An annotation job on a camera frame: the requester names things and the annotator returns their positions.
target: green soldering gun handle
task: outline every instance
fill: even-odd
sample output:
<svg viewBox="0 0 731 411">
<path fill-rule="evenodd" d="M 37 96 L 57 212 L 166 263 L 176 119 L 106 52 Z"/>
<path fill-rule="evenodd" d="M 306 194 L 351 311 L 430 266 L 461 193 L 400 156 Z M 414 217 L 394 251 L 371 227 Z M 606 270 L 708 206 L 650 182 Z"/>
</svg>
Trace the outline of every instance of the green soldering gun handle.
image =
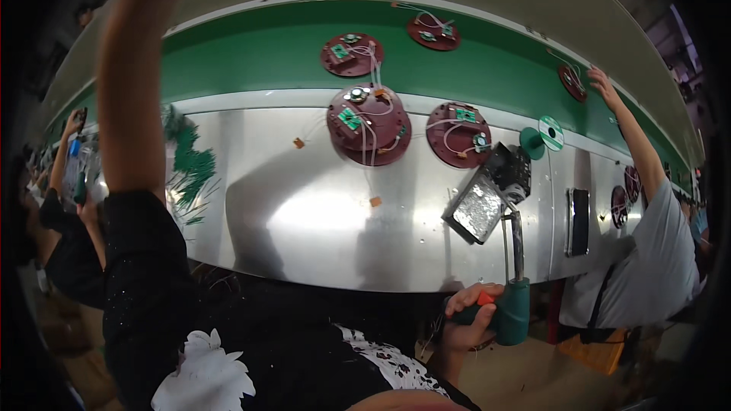
<svg viewBox="0 0 731 411">
<path fill-rule="evenodd" d="M 81 206 L 86 203 L 86 174 L 84 171 L 79 172 L 76 178 L 76 186 L 74 187 L 74 202 Z"/>
<path fill-rule="evenodd" d="M 525 341 L 528 335 L 528 319 L 530 317 L 530 280 L 511 280 L 505 286 L 503 294 L 495 300 L 497 311 L 488 325 L 488 330 L 495 331 L 496 341 L 501 346 L 515 346 Z M 452 315 L 450 321 L 460 325 L 470 325 L 480 310 L 480 305 L 473 304 Z"/>
</svg>

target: green conveyor belt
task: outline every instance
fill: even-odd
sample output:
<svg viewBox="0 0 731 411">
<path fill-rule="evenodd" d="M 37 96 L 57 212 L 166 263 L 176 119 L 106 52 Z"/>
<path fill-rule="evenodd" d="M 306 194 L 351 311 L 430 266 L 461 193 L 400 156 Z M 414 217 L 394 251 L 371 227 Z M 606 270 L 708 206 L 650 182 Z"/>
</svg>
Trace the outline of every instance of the green conveyor belt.
<svg viewBox="0 0 731 411">
<path fill-rule="evenodd" d="M 411 40 L 405 27 L 416 12 L 379 1 L 273 5 L 216 19 L 164 42 L 162 101 L 260 89 L 342 88 L 352 84 L 353 78 L 325 71 L 319 51 L 334 35 L 365 32 L 383 45 L 381 77 L 397 92 L 461 100 L 536 119 L 547 114 L 565 130 L 626 151 L 600 96 L 589 88 L 585 104 L 574 100 L 556 73 L 561 62 L 540 41 L 474 17 L 432 11 L 455 19 L 462 35 L 456 51 L 432 51 Z M 582 75 L 588 87 L 589 80 Z M 673 182 L 690 192 L 690 182 L 678 179 L 687 169 L 670 142 L 636 105 L 624 101 L 661 159 L 670 163 Z M 87 106 L 89 121 L 95 121 L 95 103 L 94 87 L 90 87 L 68 110 Z M 53 141 L 65 116 L 54 124 Z"/>
</svg>

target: solder residue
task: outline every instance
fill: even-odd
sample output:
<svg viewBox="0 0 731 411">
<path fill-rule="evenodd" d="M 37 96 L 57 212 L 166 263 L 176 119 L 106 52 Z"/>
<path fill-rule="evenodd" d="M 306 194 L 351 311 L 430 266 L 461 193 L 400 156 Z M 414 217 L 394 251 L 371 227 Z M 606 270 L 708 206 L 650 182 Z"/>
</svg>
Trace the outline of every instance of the solder residue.
<svg viewBox="0 0 731 411">
<path fill-rule="evenodd" d="M 454 218 L 480 241 L 492 233 L 500 220 L 502 200 L 484 175 L 477 178 L 454 212 Z"/>
</svg>

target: worker in black shirt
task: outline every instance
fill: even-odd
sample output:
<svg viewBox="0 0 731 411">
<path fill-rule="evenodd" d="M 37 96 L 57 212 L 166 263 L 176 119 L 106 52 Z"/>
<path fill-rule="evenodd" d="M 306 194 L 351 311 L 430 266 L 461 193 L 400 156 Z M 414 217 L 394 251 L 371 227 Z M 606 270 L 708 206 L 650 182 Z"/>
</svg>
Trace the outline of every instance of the worker in black shirt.
<svg viewBox="0 0 731 411">
<path fill-rule="evenodd" d="M 13 163 L 13 223 L 23 231 L 13 235 L 21 261 L 36 258 L 46 275 L 65 296 L 93 308 L 104 307 L 104 239 L 96 214 L 96 204 L 87 198 L 77 214 L 64 211 L 59 194 L 63 180 L 68 141 L 79 124 L 74 111 L 61 136 L 56 161 L 51 170 L 45 199 L 39 206 L 27 184 L 30 174 L 23 158 Z"/>
<path fill-rule="evenodd" d="M 316 291 L 262 284 L 204 306 L 164 202 L 161 37 L 178 0 L 114 0 L 97 71 L 107 269 L 107 367 L 128 409 L 477 409 L 458 389 L 494 304 L 447 322 L 424 365 L 377 314 L 333 310 Z M 446 315 L 473 304 L 473 285 Z M 381 313 L 388 312 L 388 306 Z"/>
</svg>

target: phone screen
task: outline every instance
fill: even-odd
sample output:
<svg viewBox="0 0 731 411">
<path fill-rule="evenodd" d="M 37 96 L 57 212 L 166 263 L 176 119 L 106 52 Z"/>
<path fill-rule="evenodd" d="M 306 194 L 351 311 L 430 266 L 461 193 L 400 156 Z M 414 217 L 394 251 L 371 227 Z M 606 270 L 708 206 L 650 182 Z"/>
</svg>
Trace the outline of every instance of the phone screen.
<svg viewBox="0 0 731 411">
<path fill-rule="evenodd" d="M 573 189 L 569 194 L 570 232 L 568 255 L 589 252 L 589 191 Z"/>
</svg>

